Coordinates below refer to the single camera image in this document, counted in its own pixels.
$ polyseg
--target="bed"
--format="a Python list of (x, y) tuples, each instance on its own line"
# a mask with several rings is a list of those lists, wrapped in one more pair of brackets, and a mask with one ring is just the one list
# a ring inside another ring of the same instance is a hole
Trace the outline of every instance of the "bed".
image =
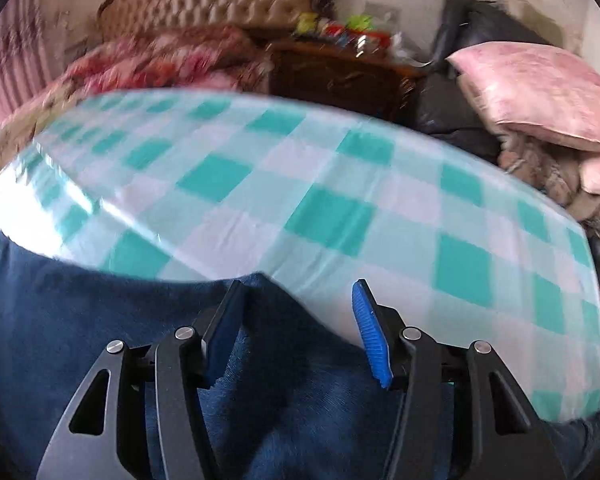
[[(320, 1), (107, 0), (98, 19), (105, 40), (227, 22), (265, 38)], [(355, 344), (350, 286), (366, 278), (439, 341), (490, 341), (542, 418), (600, 407), (584, 232), (472, 156), (366, 116), (209, 89), (106, 92), (41, 129), (0, 174), (0, 228), (27, 249), (160, 280), (265, 272)]]

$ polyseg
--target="navy blue fabric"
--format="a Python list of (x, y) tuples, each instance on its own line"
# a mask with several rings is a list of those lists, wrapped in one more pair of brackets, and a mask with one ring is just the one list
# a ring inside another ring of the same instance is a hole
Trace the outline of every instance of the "navy blue fabric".
[[(228, 368), (215, 387), (200, 390), (224, 476), (379, 478), (397, 394), (380, 389), (361, 349), (265, 276), (242, 280), (248, 300)], [(23, 478), (35, 475), (62, 412), (107, 342), (158, 341), (217, 304), (227, 286), (101, 274), (30, 253), (0, 232), (0, 444)], [(161, 478), (153, 411), (150, 450)], [(582, 452), (580, 441), (566, 439), (570, 452)]]

